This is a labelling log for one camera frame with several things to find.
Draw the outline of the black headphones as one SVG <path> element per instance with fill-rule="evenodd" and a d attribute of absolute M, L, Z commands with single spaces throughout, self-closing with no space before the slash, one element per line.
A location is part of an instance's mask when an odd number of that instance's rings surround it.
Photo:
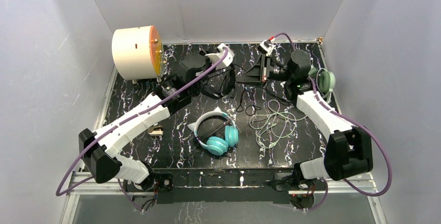
<path fill-rule="evenodd" d="M 215 77 L 222 76 L 217 84 L 211 84 Z M 230 95 L 236 89 L 236 71 L 233 64 L 229 65 L 225 71 L 204 78 L 201 86 L 201 93 L 209 98 L 218 100 Z"/>

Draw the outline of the teal cat-ear headphones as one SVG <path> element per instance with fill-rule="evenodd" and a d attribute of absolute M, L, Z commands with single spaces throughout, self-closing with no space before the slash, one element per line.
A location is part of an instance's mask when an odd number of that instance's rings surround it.
<path fill-rule="evenodd" d="M 206 133 L 198 134 L 202 122 L 215 116 L 222 118 L 224 122 Z M 199 145 L 215 156 L 222 156 L 239 143 L 239 131 L 235 121 L 219 107 L 202 114 L 196 122 L 189 124 L 188 128 L 193 132 Z"/>

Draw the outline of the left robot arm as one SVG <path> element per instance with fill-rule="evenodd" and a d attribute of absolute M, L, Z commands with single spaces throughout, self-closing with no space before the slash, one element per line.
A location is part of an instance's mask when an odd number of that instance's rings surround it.
<path fill-rule="evenodd" d="M 111 179 L 134 182 L 141 190 L 155 185 L 153 170 L 145 162 L 121 156 L 120 151 L 154 124 L 191 103 L 216 70 L 230 66 L 234 56 L 227 50 L 187 56 L 139 105 L 112 123 L 79 133 L 80 155 L 96 183 Z"/>

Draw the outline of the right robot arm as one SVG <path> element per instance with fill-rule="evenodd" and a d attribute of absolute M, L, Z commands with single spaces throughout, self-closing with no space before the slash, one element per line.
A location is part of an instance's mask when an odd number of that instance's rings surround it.
<path fill-rule="evenodd" d="M 268 80 L 284 81 L 286 98 L 312 120 L 326 138 L 324 157 L 296 163 L 293 174 L 287 177 L 300 190 L 307 189 L 316 179 L 339 181 L 373 169 L 370 135 L 336 115 L 310 80 L 311 69 L 310 56 L 303 50 L 294 50 L 284 65 L 262 54 L 253 67 L 236 79 L 239 84 L 253 86 L 263 86 Z"/>

